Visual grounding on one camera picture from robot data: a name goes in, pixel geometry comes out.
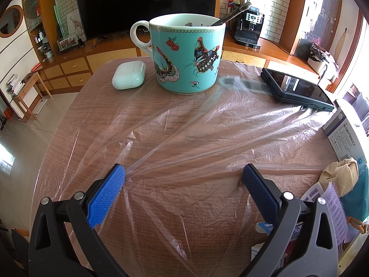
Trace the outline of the black coffee machine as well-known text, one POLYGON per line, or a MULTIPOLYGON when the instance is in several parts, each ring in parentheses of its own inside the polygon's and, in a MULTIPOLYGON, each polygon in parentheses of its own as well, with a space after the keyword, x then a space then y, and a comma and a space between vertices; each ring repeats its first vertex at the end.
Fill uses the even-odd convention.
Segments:
POLYGON ((251 49, 260 49, 258 43, 265 16, 258 8, 251 6, 236 17, 233 37, 238 44, 251 49))

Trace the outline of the dark blue phone case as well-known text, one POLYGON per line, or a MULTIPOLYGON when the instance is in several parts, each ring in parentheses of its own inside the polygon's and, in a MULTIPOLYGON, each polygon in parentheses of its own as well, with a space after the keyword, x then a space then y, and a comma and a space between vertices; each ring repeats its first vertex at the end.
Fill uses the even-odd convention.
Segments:
POLYGON ((301 78, 263 68, 261 77, 279 102, 332 112, 335 105, 317 84, 301 78))

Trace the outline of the white blue medicine box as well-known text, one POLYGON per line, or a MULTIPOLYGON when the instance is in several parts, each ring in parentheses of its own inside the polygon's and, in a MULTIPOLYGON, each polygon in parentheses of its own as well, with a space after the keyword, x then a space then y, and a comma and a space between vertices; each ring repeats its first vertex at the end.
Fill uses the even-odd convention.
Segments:
POLYGON ((358 165, 368 164, 368 137, 350 103, 341 101, 322 129, 339 161, 353 158, 358 165))

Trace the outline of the beige paper ball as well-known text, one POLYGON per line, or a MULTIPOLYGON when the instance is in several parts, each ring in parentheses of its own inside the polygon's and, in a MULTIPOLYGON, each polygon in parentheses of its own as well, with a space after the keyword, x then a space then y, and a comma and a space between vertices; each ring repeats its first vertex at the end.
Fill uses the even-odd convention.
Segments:
POLYGON ((358 164, 353 158, 346 158, 329 164, 320 174, 318 180, 324 190, 332 184, 339 197, 353 190, 358 182, 358 164))

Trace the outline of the metal spoon in mug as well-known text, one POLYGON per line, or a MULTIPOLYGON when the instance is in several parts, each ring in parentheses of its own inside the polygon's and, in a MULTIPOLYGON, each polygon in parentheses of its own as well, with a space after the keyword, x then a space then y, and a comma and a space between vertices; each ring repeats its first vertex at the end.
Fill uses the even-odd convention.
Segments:
POLYGON ((215 23, 213 23, 211 26, 220 26, 222 24, 225 24, 228 21, 230 21, 233 18, 235 18, 238 15, 240 15, 241 13, 245 12, 246 10, 248 10, 250 7, 251 7, 251 3, 250 2, 243 3, 238 8, 234 9, 232 12, 230 12, 229 14, 227 14, 225 17, 223 17, 223 18, 219 19, 218 21, 216 21, 215 23))

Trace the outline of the purple hair roller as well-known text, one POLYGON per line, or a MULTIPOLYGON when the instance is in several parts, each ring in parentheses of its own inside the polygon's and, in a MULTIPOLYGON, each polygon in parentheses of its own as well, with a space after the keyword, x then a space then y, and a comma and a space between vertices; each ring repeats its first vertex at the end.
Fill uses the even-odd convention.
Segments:
POLYGON ((315 202, 318 198, 323 198, 326 201, 331 220, 333 221, 336 242, 340 245, 348 235, 348 224, 335 185, 329 182, 326 190, 323 190, 321 184, 317 182, 300 199, 305 202, 315 202))

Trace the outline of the wooden side table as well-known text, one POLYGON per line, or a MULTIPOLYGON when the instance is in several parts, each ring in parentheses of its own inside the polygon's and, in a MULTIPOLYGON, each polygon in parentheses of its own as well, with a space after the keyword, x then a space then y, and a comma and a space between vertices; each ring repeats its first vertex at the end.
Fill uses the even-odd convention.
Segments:
POLYGON ((35 121, 38 120, 33 113, 33 109, 41 99, 44 99, 44 96, 38 88, 37 82, 41 84, 47 95, 52 98, 49 89, 47 89, 39 73, 34 72, 29 76, 21 91, 11 101, 11 107, 20 119, 24 119, 25 117, 27 119, 32 118, 35 121))

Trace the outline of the white earbuds case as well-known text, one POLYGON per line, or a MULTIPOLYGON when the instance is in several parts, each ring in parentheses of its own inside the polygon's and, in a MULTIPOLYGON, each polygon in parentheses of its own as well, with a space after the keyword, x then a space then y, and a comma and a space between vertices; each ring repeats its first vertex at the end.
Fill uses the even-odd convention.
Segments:
POLYGON ((130 61, 120 64, 112 77, 112 86, 117 90, 133 89, 142 85, 146 65, 143 61, 130 61))

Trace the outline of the turquoise butterfly mug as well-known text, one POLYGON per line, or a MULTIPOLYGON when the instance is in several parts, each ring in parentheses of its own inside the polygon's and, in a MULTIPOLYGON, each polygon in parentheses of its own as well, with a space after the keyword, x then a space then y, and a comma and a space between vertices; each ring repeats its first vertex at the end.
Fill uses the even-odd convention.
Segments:
POLYGON ((134 23, 130 38, 152 59, 163 89, 192 95, 216 82, 226 30, 218 21, 203 14, 166 14, 134 23))

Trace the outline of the round wooden mirror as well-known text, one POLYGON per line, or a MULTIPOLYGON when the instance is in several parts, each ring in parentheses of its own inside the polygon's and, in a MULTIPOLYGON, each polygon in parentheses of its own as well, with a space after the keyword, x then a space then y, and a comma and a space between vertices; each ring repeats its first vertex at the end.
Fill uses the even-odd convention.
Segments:
POLYGON ((23 20, 23 9, 19 5, 10 6, 1 17, 0 36, 8 38, 20 28, 23 20))

